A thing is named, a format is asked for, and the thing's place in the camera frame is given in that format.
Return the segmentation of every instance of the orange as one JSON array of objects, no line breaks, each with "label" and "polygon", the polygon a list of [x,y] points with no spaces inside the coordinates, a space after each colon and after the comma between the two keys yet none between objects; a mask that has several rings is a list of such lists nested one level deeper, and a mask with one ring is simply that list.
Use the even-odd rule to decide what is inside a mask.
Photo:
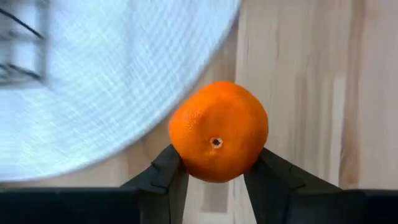
[{"label": "orange", "polygon": [[243,87],[216,82],[175,111],[169,135],[189,174],[227,182],[256,162],[268,136],[267,113]]}]

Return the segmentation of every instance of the wooden surface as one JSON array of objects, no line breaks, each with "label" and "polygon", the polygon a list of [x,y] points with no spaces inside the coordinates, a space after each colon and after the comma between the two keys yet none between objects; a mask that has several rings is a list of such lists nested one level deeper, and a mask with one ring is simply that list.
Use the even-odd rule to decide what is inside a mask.
[{"label": "wooden surface", "polygon": [[[270,150],[334,184],[340,170],[344,188],[398,187],[397,8],[395,0],[246,1],[192,92],[235,80],[268,111]],[[165,119],[95,166],[9,186],[118,186],[169,143]],[[242,177],[191,178],[184,223],[255,223]]]}]

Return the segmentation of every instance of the white plate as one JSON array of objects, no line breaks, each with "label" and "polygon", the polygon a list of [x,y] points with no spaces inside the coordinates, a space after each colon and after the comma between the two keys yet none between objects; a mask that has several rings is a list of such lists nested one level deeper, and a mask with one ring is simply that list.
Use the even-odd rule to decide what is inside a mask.
[{"label": "white plate", "polygon": [[0,89],[1,182],[81,169],[137,141],[198,80],[240,3],[50,2],[48,83]]}]

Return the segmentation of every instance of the tangerine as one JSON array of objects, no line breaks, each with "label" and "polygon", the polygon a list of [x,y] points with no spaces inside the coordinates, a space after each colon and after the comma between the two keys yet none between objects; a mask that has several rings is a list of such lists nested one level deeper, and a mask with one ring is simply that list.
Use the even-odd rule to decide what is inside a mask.
[{"label": "tangerine", "polygon": [[256,162],[267,140],[268,118],[249,91],[232,82],[215,82],[174,112],[169,135],[189,174],[222,183]]}]

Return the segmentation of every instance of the white mesh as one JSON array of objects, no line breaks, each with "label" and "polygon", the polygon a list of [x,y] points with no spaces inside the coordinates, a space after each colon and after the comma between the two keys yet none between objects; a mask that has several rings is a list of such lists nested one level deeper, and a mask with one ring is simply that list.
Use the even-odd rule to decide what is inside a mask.
[{"label": "white mesh", "polygon": [[[239,7],[239,0],[49,2],[47,81],[0,87],[0,181],[70,172],[137,141],[191,89]],[[29,7],[21,16],[35,13]],[[18,48],[17,62],[28,66],[32,50]]]}]

